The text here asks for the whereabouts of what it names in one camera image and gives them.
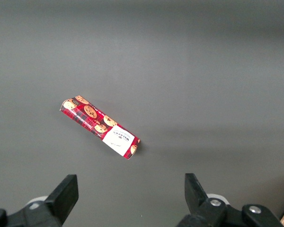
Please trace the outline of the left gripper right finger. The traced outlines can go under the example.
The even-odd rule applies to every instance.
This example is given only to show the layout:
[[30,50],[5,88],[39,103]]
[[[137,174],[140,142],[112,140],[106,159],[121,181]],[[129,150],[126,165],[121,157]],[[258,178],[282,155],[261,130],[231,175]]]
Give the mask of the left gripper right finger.
[[270,209],[259,204],[247,204],[241,210],[218,197],[209,197],[193,173],[185,174],[185,199],[189,215],[178,227],[282,227],[280,219]]

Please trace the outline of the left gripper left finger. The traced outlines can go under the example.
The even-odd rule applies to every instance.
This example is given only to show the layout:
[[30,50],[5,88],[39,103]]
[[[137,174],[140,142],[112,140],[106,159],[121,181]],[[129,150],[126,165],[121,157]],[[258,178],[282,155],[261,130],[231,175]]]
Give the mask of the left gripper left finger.
[[22,209],[7,214],[0,209],[0,227],[61,227],[79,198],[76,175],[67,175],[48,195],[29,201]]

